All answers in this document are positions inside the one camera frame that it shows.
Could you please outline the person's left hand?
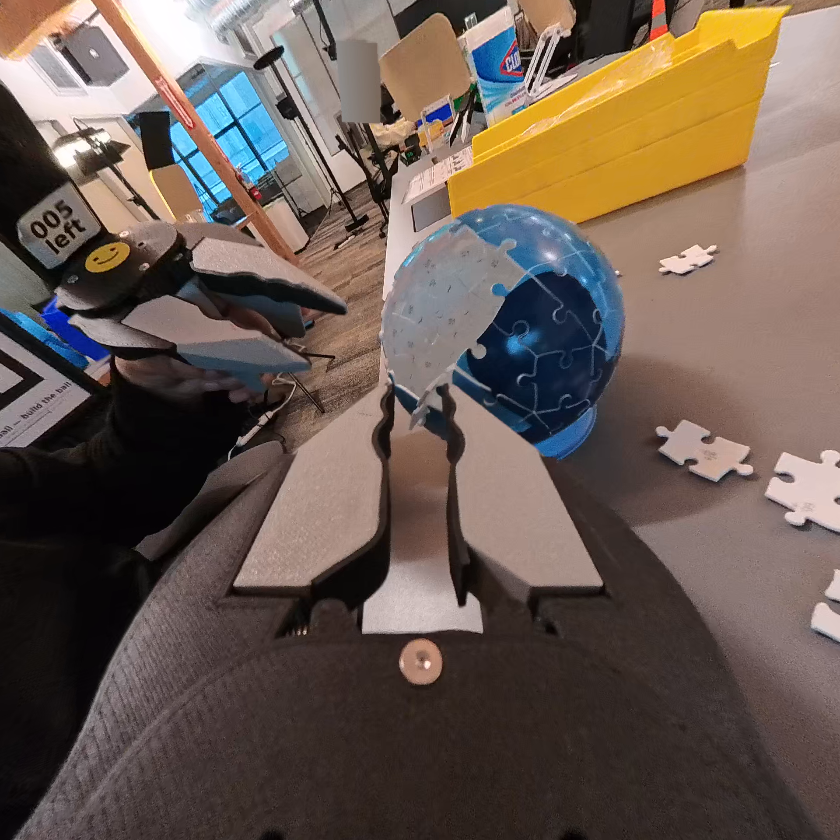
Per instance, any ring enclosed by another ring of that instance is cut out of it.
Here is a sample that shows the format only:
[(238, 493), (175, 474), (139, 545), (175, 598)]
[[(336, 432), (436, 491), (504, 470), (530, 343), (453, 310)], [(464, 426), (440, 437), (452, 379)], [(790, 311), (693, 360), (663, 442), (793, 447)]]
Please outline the person's left hand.
[(116, 358), (113, 366), (126, 382), (180, 406), (197, 406), (205, 395), (214, 393), (234, 404), (253, 402), (271, 382), (266, 374), (258, 387), (248, 387), (227, 372), (201, 369), (165, 355), (141, 360)]

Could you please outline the person's left forearm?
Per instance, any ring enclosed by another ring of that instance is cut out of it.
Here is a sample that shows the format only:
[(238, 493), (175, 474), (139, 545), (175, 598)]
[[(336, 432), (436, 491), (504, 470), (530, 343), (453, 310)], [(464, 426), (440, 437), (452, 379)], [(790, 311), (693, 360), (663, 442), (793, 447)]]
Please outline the person's left forearm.
[(1, 559), (72, 551), (85, 543), (131, 548), (168, 526), (242, 433), (249, 407), (223, 394), (197, 406), (165, 402), (111, 368), (101, 430), (47, 453), (4, 448)]

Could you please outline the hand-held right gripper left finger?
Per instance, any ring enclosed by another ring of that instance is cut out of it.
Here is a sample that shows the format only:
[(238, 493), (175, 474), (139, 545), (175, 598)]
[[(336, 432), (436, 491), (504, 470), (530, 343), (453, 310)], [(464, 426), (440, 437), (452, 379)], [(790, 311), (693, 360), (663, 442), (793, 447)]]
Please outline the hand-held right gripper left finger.
[(314, 595), (386, 524), (393, 393), (378, 385), (294, 454), (234, 579), (237, 593)]

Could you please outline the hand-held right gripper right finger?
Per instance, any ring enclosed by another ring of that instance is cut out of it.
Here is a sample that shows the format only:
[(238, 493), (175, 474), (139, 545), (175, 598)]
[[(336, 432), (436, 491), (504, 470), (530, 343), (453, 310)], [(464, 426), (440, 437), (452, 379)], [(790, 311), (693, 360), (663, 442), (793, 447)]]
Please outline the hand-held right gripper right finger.
[(533, 607), (603, 580), (538, 450), (455, 385), (447, 424), (449, 571), (456, 599)]

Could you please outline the blue plastic bin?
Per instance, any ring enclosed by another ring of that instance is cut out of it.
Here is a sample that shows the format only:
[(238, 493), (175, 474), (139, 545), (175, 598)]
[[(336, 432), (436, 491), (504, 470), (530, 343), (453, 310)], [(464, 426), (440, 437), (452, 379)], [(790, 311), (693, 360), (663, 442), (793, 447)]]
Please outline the blue plastic bin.
[(52, 333), (90, 362), (102, 362), (110, 356), (107, 349), (70, 324), (70, 316), (60, 309), (55, 295), (47, 300), (40, 315)]

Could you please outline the slanted wooden post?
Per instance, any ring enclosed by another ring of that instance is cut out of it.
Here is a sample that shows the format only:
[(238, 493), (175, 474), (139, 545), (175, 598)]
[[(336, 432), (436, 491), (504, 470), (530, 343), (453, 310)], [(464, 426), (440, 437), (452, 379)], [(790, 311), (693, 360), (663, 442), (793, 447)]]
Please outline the slanted wooden post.
[(298, 258), (294, 250), (289, 247), (258, 201), (243, 187), (236, 169), (189, 102), (175, 77), (166, 69), (151, 44), (137, 28), (128, 11), (116, 1), (95, 1), (93, 4), (122, 45), (129, 51), (143, 74), (154, 85), (156, 92), (169, 106), (172, 114), (194, 140), (197, 149), (219, 175), (236, 204), (244, 211), (245, 220), (252, 223), (254, 229), (266, 241), (268, 248), (293, 266), (297, 266)]

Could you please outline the dark flat tablet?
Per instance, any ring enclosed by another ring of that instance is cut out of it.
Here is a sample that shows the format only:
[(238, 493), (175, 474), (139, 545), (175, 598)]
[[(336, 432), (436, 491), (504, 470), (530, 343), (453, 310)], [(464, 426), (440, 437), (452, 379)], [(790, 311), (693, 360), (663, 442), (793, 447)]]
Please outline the dark flat tablet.
[(451, 218), (448, 187), (445, 185), (420, 197), (411, 205), (411, 214), (413, 231), (418, 234)]

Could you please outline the white puzzle piece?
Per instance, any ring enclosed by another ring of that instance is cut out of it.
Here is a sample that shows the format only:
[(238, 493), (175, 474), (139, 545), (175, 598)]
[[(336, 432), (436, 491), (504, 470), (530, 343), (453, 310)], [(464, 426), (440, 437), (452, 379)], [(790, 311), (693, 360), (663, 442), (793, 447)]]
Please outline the white puzzle piece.
[(439, 438), (446, 439), (448, 426), (441, 389), (452, 384), (453, 371), (454, 366), (451, 364), (426, 385), (411, 414), (408, 424), (410, 430), (423, 427)]
[(833, 605), (839, 606), (839, 569), (835, 569), (830, 584), (824, 591), (823, 599), (816, 603), (811, 617), (811, 630), (839, 644), (839, 612)]
[(713, 436), (704, 427), (682, 419), (674, 429), (657, 426), (656, 435), (664, 440), (659, 453), (678, 466), (713, 482), (719, 482), (730, 472), (740, 477), (753, 474), (753, 466), (745, 459), (750, 447), (720, 436)]
[(718, 247), (716, 245), (705, 248), (700, 245), (690, 246), (678, 255), (661, 259), (658, 272), (661, 275), (687, 275), (712, 263), (717, 252)]
[(773, 468), (765, 498), (787, 509), (784, 519), (802, 527), (811, 522), (839, 533), (839, 453), (822, 451), (818, 461), (783, 452)]

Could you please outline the black framed sign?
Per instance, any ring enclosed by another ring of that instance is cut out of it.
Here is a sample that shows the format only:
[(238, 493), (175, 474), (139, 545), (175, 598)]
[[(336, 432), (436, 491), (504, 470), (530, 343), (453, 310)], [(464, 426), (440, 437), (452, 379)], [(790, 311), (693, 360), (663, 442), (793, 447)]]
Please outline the black framed sign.
[(1, 446), (62, 445), (98, 420), (109, 391), (52, 332), (21, 313), (1, 314)]

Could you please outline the printed papers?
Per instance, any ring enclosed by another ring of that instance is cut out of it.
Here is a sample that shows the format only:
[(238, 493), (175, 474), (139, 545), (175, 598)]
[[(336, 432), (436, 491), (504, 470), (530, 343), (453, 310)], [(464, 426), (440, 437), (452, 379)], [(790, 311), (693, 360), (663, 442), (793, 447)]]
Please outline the printed papers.
[(464, 148), (445, 160), (435, 163), (432, 167), (416, 174), (408, 183), (402, 198), (402, 204), (409, 204), (426, 193), (433, 192), (441, 186), (446, 186), (449, 179), (473, 165), (473, 150), (471, 146)]

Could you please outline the yellow plastic bin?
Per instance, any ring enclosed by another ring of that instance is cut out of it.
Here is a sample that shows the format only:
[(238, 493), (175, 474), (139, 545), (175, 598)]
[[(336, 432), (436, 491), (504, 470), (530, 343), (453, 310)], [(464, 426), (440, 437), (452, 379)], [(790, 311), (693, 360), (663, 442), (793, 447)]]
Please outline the yellow plastic bin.
[(582, 223), (744, 165), (788, 11), (704, 13), (676, 38), (672, 66), (642, 84), (522, 138), (631, 51), (479, 133), (472, 166), (448, 181), (451, 214), (517, 204)]

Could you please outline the blue puzzle ball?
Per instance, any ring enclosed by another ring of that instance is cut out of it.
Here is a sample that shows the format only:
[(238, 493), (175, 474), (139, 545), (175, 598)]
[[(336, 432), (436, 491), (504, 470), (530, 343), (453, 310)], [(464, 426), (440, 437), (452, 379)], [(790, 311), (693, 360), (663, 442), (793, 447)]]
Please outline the blue puzzle ball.
[(381, 346), (410, 416), (452, 383), (542, 456), (589, 437), (623, 348), (617, 273), (567, 220), (524, 205), (468, 212), (419, 242), (385, 296)]

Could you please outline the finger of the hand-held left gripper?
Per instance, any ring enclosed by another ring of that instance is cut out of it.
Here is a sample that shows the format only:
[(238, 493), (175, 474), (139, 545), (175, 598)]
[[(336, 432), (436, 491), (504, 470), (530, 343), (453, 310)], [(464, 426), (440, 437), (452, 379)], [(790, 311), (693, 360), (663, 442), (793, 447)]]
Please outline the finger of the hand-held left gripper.
[(187, 363), (226, 373), (251, 391), (262, 386), (262, 375), (312, 367), (308, 357), (284, 342), (303, 327), (297, 304), (211, 292), (198, 280), (178, 296), (140, 304), (123, 324), (172, 343)]
[(202, 238), (190, 266), (215, 296), (258, 313), (280, 336), (306, 335), (303, 309), (343, 316), (346, 302), (307, 272), (257, 245)]

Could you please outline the blue white wipes container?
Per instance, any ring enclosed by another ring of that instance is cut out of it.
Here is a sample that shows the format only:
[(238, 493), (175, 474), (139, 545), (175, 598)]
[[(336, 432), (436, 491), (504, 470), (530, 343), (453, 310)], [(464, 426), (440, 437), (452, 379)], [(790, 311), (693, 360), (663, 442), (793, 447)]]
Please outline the blue white wipes container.
[(523, 110), (528, 95), (510, 6), (504, 4), (470, 24), (463, 40), (486, 123), (492, 128)]

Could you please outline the white folding stand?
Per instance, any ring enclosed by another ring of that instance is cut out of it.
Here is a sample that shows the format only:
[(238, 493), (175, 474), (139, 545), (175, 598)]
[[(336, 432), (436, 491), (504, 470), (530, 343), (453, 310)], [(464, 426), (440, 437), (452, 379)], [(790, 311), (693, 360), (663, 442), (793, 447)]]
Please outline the white folding stand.
[(548, 78), (551, 60), (562, 39), (571, 36), (571, 27), (552, 24), (539, 36), (524, 77), (524, 86), (529, 102), (536, 102), (548, 97), (576, 79), (576, 73), (566, 73), (556, 79)]

